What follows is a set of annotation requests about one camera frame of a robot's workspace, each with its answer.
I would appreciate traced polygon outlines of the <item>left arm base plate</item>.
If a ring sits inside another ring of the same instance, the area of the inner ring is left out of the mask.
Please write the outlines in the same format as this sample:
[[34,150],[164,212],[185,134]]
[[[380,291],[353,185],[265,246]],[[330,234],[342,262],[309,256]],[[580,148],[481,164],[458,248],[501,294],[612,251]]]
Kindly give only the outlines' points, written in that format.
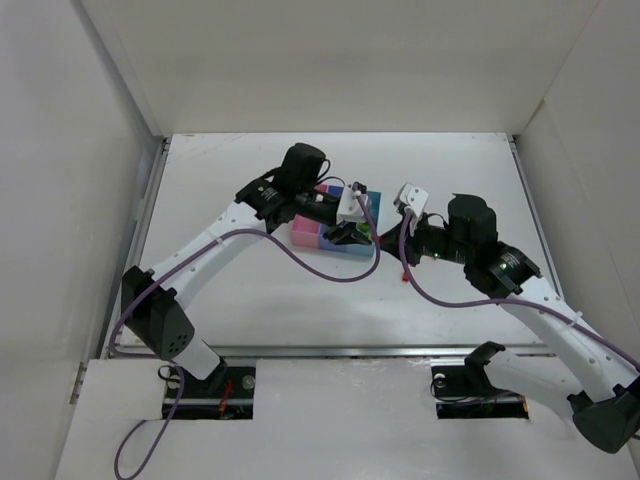
[[256,368],[228,366],[214,389],[188,372],[180,382],[177,369],[162,366],[157,376],[165,382],[162,418],[176,420],[251,420],[254,411]]

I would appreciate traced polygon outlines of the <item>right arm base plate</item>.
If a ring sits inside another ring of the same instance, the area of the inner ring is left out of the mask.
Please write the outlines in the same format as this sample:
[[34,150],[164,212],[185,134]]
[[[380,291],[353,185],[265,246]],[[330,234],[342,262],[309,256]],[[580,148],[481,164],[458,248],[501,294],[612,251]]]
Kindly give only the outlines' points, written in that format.
[[430,394],[439,420],[529,419],[526,400],[494,387],[484,368],[504,345],[485,342],[463,360],[431,366]]

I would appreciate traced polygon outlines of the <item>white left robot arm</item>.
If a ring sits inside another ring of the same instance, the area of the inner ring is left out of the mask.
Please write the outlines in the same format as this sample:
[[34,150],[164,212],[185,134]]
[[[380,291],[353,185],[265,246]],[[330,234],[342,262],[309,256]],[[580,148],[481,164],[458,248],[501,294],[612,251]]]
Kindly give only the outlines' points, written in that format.
[[251,180],[217,219],[186,246],[144,271],[133,266],[121,283],[121,317],[159,359],[193,377],[208,392],[223,382],[227,364],[197,333],[186,310],[199,292],[240,253],[279,227],[304,217],[323,224],[334,244],[378,245],[370,200],[355,182],[340,195],[319,190],[325,154],[305,143]]

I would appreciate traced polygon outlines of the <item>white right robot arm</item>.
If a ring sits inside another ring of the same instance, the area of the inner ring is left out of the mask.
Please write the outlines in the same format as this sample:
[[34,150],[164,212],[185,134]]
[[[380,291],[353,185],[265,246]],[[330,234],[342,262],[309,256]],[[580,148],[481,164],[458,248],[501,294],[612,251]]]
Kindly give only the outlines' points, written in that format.
[[597,334],[554,290],[521,250],[501,241],[497,216],[478,196],[457,194],[440,226],[429,222],[426,191],[407,184],[394,204],[401,222],[382,236],[382,249],[404,269],[424,257],[460,264],[483,299],[447,303],[450,309],[496,305],[523,323],[564,364],[553,373],[487,341],[464,359],[464,377],[476,397],[510,391],[570,418],[594,447],[613,454],[639,432],[639,363]]

